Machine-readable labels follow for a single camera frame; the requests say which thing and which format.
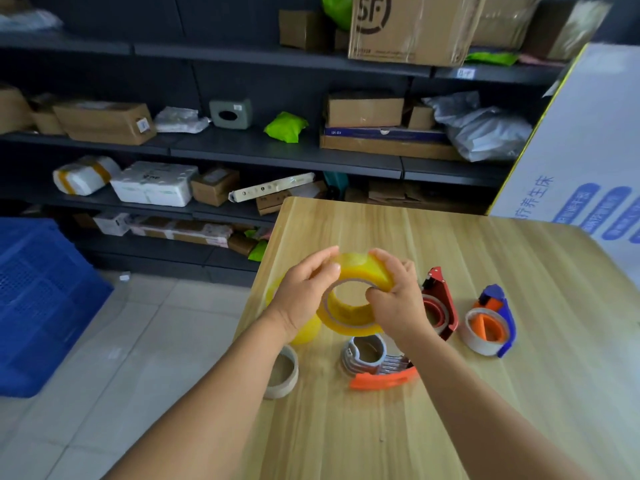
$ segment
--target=yellow border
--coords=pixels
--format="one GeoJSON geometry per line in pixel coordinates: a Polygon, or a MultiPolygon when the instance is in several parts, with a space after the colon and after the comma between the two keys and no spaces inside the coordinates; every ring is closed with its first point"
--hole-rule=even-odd
{"type": "Polygon", "coordinates": [[[589,45],[590,45],[589,43],[586,44],[580,50],[580,53],[578,54],[578,56],[573,60],[573,62],[571,64],[571,67],[569,67],[569,70],[567,71],[566,75],[562,79],[562,82],[560,83],[560,85],[556,89],[556,93],[553,95],[553,97],[551,97],[551,101],[549,101],[549,104],[547,105],[547,108],[545,109],[545,112],[542,113],[542,116],[540,116],[540,119],[538,120],[538,122],[536,124],[536,127],[533,128],[533,131],[531,132],[531,135],[529,136],[529,139],[527,140],[527,143],[524,145],[524,148],[522,149],[520,155],[518,156],[518,159],[513,164],[513,167],[511,168],[511,171],[507,175],[507,178],[504,179],[504,183],[500,187],[500,190],[498,191],[498,195],[495,196],[495,199],[493,199],[492,204],[489,206],[487,211],[484,213],[485,216],[488,216],[489,214],[491,214],[493,206],[495,205],[496,202],[498,202],[498,199],[500,198],[500,194],[502,193],[502,191],[504,190],[505,186],[507,185],[507,182],[511,178],[513,172],[516,170],[516,167],[518,166],[518,163],[520,162],[520,159],[523,157],[524,153],[527,151],[527,148],[529,147],[529,144],[531,143],[531,140],[536,135],[536,132],[538,131],[538,128],[540,128],[540,124],[542,124],[542,121],[545,119],[545,116],[547,115],[547,113],[549,111],[549,108],[551,108],[551,105],[556,100],[556,97],[558,96],[558,94],[560,94],[560,90],[562,90],[562,88],[564,87],[565,82],[569,79],[569,76],[571,75],[571,72],[573,72],[573,69],[575,68],[576,64],[578,63],[578,61],[582,57],[584,51],[587,49],[587,47],[589,45]]]}

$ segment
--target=white sign board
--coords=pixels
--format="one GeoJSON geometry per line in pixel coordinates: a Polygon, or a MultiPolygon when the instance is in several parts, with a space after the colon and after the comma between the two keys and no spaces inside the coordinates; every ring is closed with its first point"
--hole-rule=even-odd
{"type": "Polygon", "coordinates": [[[640,47],[590,44],[490,211],[580,226],[640,288],[640,47]]]}

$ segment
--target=wooden table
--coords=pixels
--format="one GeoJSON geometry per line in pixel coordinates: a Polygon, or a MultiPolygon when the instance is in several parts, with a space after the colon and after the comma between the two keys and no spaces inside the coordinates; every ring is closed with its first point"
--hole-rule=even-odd
{"type": "MultiPolygon", "coordinates": [[[[503,286],[518,339],[503,359],[448,343],[510,404],[597,478],[640,478],[640,293],[576,227],[289,198],[237,333],[268,284],[309,253],[389,250],[420,279],[442,266],[464,316],[503,286]]],[[[459,479],[466,474],[419,381],[355,392],[338,364],[346,338],[323,327],[297,347],[293,392],[263,401],[238,478],[459,479]]]]}

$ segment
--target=red tape dispenser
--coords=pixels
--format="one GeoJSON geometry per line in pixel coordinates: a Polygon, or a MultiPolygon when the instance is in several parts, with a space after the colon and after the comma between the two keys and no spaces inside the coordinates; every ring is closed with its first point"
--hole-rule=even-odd
{"type": "MultiPolygon", "coordinates": [[[[458,327],[458,312],[453,306],[449,287],[442,277],[442,269],[431,268],[422,284],[422,300],[427,315],[434,317],[433,327],[443,339],[448,339],[458,327]]],[[[418,377],[418,371],[404,355],[387,354],[387,347],[380,335],[363,337],[366,344],[352,338],[342,350],[345,369],[355,374],[349,387],[358,390],[382,390],[400,386],[418,377]],[[375,362],[368,363],[360,357],[359,346],[368,346],[377,351],[375,362]]]]}

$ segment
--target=shelf label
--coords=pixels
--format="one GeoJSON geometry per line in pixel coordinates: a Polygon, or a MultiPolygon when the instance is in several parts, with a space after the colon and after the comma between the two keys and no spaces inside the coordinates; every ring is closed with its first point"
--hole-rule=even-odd
{"type": "Polygon", "coordinates": [[[476,69],[469,67],[460,67],[458,69],[458,73],[456,74],[456,79],[467,79],[473,80],[476,78],[476,69]]]}

